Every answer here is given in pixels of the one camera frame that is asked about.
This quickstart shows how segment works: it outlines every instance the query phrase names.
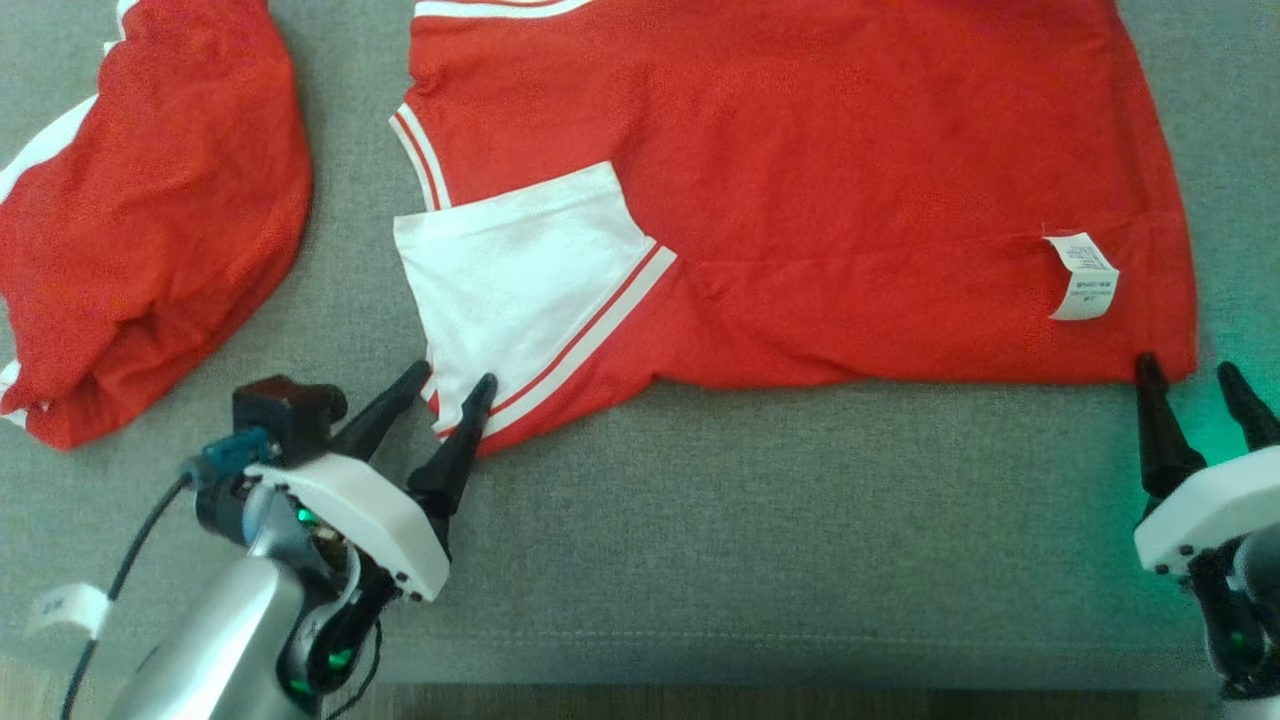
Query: green light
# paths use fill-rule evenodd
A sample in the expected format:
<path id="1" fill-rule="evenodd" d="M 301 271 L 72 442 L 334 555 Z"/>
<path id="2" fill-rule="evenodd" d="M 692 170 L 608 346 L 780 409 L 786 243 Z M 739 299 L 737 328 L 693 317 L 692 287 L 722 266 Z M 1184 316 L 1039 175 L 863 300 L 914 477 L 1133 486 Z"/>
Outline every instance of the green light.
<path id="1" fill-rule="evenodd" d="M 330 655 L 329 656 L 329 667 L 332 667 L 334 670 L 342 670 L 343 667 L 346 667 L 347 664 L 351 662 L 351 651 L 352 651 L 352 648 L 348 647 L 347 650 L 344 650 L 342 652 Z"/>

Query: red and white stripe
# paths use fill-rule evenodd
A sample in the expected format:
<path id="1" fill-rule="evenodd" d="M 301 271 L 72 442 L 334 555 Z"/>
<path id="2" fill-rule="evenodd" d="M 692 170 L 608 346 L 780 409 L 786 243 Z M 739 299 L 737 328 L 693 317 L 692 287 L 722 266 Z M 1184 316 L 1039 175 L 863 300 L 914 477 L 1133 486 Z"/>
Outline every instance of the red and white stripe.
<path id="1" fill-rule="evenodd" d="M 426 209 L 444 210 L 452 208 L 449 190 L 444 184 L 444 173 L 440 170 L 440 159 L 431 147 L 431 141 L 426 138 L 422 124 L 417 122 L 417 115 L 408 105 L 401 105 L 396 114 L 390 117 L 392 131 L 404 146 L 417 182 L 422 186 L 422 202 Z"/>
<path id="2" fill-rule="evenodd" d="M 422 0 L 417 18 L 550 18 L 571 13 L 591 0 Z"/>

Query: white label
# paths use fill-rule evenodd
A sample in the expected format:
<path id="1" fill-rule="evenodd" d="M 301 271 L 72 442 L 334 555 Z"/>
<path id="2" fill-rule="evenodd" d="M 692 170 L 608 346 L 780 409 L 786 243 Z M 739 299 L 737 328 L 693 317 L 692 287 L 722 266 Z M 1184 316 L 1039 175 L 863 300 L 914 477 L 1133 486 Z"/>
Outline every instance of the white label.
<path id="1" fill-rule="evenodd" d="M 1046 237 L 1057 250 L 1057 256 L 1071 270 L 1071 282 L 1066 286 L 1066 297 L 1057 311 L 1050 315 L 1055 320 L 1091 320 L 1101 316 L 1111 307 L 1116 295 L 1120 270 L 1102 255 L 1088 233 L 1069 237 Z"/>
<path id="2" fill-rule="evenodd" d="M 97 639 L 111 611 L 111 601 L 106 593 L 84 583 L 73 583 L 49 591 L 36 598 L 27 618 L 27 635 L 33 635 L 45 628 L 59 623 L 70 623 L 88 630 L 88 637 Z"/>

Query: gray fabric surface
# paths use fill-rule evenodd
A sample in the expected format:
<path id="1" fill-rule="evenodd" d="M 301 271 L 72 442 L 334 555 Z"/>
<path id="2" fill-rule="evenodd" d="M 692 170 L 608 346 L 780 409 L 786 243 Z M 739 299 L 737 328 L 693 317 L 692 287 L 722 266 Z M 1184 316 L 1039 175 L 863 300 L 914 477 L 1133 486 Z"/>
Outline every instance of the gray fabric surface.
<path id="1" fill-rule="evenodd" d="M 113 5 L 0 3 L 0 158 L 93 91 Z M 1234 359 L 1280 402 L 1276 5 L 1123 6 L 1187 200 L 1204 366 Z M 362 402 L 424 348 L 390 238 L 421 197 L 385 124 L 408 82 L 411 4 L 273 9 L 317 168 L 302 254 L 132 427 L 69 455 L 0 427 L 6 652 L 70 662 L 74 633 L 22 638 L 29 601 L 110 582 L 175 462 L 229 428 L 234 386 L 285 372 Z M 1242 450 L 1208 372 L 1175 402 L 1212 459 Z M 454 578 L 435 605 L 389 612 L 384 678 L 1203 685 L 1193 603 L 1132 550 L 1133 415 L 1124 387 L 657 387 L 481 464 Z M 403 477 L 428 457 L 429 421 L 417 407 L 375 465 Z M 129 671 L 234 555 L 170 512 L 97 671 Z"/>

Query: black cable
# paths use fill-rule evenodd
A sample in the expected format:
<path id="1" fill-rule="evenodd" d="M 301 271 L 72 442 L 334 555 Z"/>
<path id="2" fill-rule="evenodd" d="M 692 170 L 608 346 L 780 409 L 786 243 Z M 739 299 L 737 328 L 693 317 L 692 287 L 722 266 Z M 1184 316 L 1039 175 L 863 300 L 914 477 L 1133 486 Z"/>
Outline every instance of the black cable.
<path id="1" fill-rule="evenodd" d="M 115 605 L 115 601 L 120 597 L 120 589 L 124 588 L 124 580 L 129 577 L 129 570 L 133 569 L 133 562 L 138 559 L 138 552 L 142 551 L 142 544 L 147 542 L 147 536 L 156 527 L 160 516 L 164 511 L 169 509 L 173 500 L 178 497 L 178 493 L 191 482 L 189 475 L 182 475 L 178 478 L 173 486 L 165 491 L 164 496 L 160 497 L 160 502 L 151 509 L 151 514 L 147 519 L 142 521 L 142 527 L 138 528 L 137 534 L 133 536 L 133 542 L 129 544 L 128 552 L 124 553 L 124 560 L 120 561 L 120 568 L 115 571 L 115 579 L 111 580 L 111 588 L 106 592 L 106 600 Z M 81 653 L 79 664 L 76 665 L 76 673 L 72 675 L 72 684 L 67 688 L 67 698 L 63 700 L 63 720 L 70 720 L 72 708 L 76 707 L 76 696 L 79 694 L 79 687 L 84 682 L 84 675 L 88 673 L 88 664 L 93 660 L 93 651 L 97 650 L 97 641 L 90 639 L 84 643 L 84 652 Z"/>
<path id="2" fill-rule="evenodd" d="M 378 620 L 374 623 L 374 662 L 372 665 L 369 666 L 369 674 L 365 675 L 365 679 L 360 683 L 360 689 L 356 691 L 356 694 L 351 696 L 351 698 L 348 698 L 347 702 L 342 703 L 342 706 L 338 707 L 338 710 L 330 712 L 329 716 L 325 717 L 325 720 L 338 720 L 338 717 L 342 717 L 342 715 L 346 714 L 348 710 L 360 705 L 361 698 L 365 697 L 365 691 L 367 691 L 369 685 L 372 684 L 374 675 L 378 674 L 378 665 L 381 661 L 383 661 L 383 621 Z"/>

